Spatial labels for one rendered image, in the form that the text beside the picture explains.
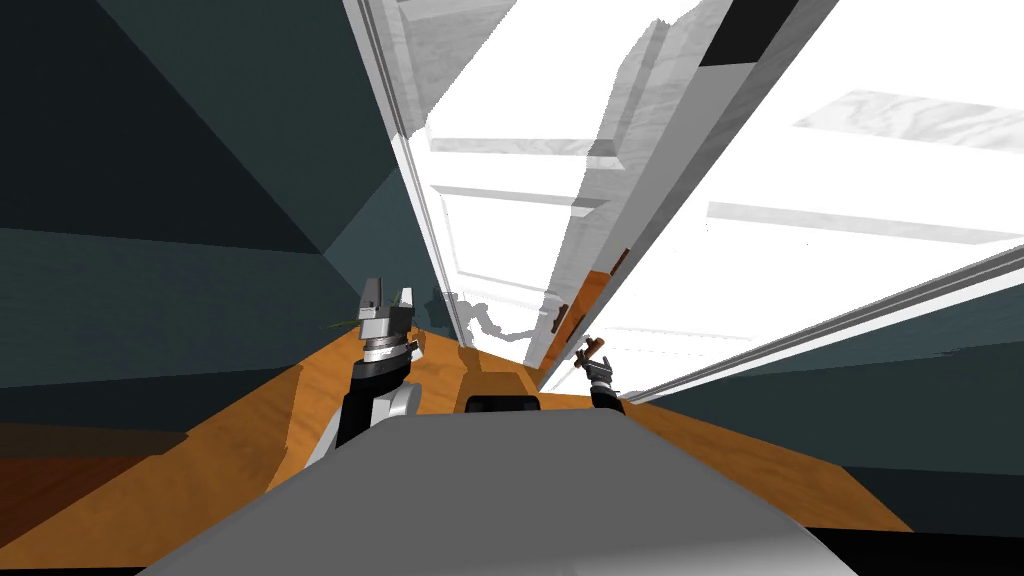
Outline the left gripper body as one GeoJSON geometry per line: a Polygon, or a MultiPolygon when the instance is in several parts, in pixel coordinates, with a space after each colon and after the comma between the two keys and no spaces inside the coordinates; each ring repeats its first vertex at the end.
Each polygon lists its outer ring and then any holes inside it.
{"type": "Polygon", "coordinates": [[[359,308],[360,340],[406,337],[412,329],[414,308],[359,308]]]}

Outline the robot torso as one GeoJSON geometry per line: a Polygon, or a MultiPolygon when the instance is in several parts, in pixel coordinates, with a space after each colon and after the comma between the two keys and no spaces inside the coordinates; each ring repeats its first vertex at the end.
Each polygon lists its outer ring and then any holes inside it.
{"type": "Polygon", "coordinates": [[[856,576],[610,409],[386,419],[140,576],[856,576]]]}

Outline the white door leaf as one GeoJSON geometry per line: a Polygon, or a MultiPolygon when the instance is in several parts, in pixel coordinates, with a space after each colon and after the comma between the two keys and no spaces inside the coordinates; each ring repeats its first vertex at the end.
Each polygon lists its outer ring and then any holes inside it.
{"type": "Polygon", "coordinates": [[[463,340],[544,392],[585,335],[645,390],[1024,245],[1024,0],[512,0],[423,112],[463,340]]]}

